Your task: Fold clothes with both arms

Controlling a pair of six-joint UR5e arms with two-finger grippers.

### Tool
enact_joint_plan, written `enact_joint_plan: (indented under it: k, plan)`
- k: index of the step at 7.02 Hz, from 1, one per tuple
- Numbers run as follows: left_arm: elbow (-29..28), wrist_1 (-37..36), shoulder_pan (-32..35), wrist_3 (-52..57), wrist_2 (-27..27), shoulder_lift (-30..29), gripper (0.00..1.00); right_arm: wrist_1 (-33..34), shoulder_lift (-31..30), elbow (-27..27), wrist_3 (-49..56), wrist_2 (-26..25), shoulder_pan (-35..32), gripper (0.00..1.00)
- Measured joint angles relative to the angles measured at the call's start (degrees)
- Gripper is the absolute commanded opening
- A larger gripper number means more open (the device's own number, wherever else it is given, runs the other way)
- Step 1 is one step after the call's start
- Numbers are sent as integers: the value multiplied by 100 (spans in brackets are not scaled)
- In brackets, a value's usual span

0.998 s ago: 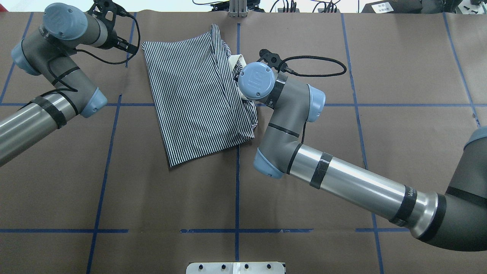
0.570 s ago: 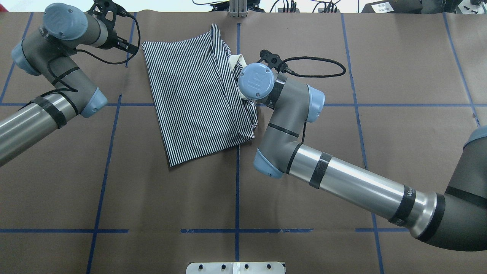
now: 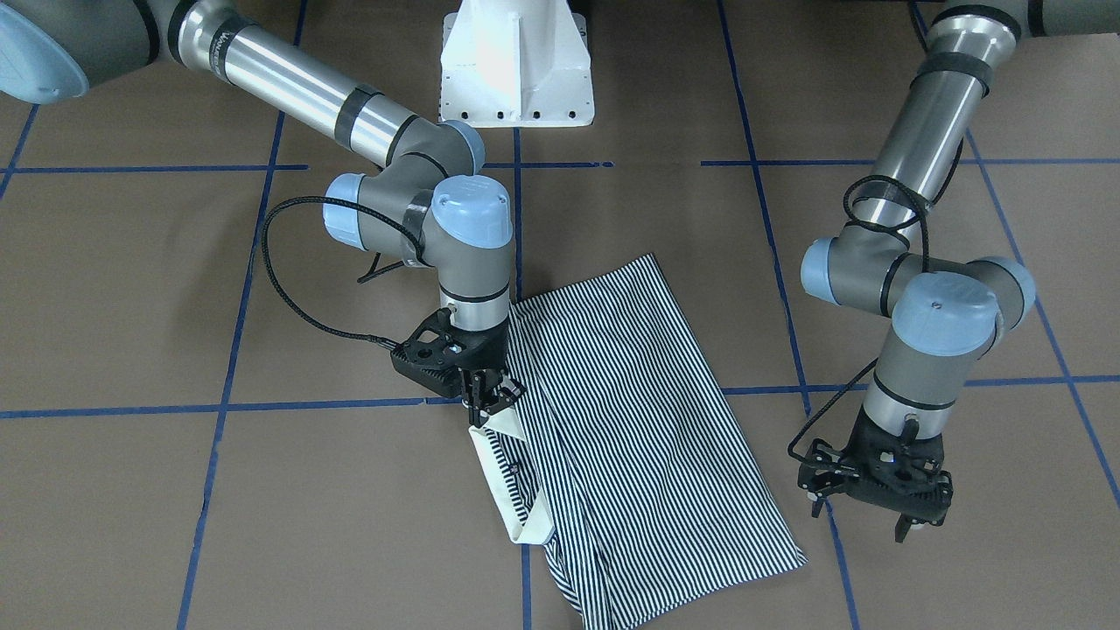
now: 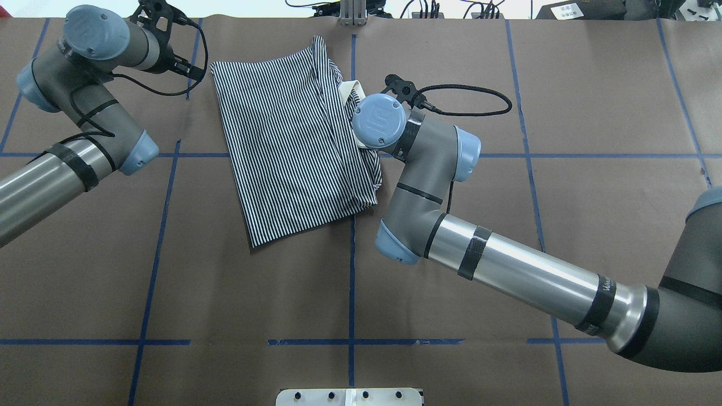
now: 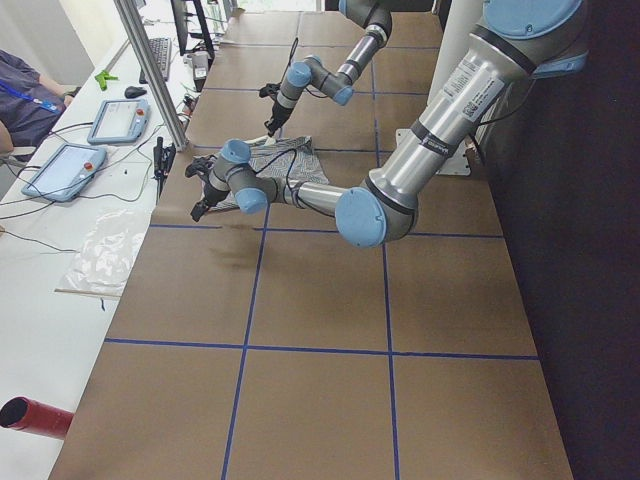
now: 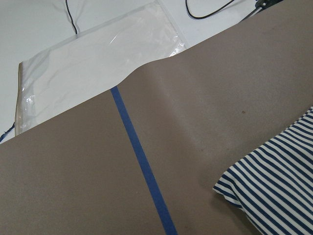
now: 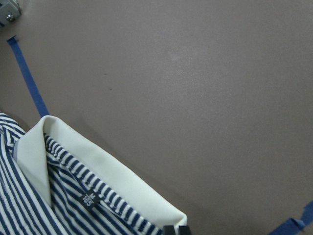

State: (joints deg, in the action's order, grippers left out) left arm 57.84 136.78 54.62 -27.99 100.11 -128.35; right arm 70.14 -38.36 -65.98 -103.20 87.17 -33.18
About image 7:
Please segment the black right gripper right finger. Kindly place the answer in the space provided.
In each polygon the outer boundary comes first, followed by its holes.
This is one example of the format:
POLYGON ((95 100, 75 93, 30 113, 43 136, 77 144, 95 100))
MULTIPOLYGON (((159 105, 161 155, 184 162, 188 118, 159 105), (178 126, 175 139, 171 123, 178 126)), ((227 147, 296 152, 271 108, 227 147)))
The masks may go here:
POLYGON ((179 226, 179 235, 191 235, 189 226, 179 226))

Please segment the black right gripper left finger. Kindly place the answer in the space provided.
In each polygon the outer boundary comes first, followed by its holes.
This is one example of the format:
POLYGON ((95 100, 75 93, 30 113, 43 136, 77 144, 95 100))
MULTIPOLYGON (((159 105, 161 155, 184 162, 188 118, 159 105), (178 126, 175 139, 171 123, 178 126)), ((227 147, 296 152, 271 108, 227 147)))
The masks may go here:
POLYGON ((174 226, 172 225, 165 225, 162 229, 163 235, 174 235, 174 226))

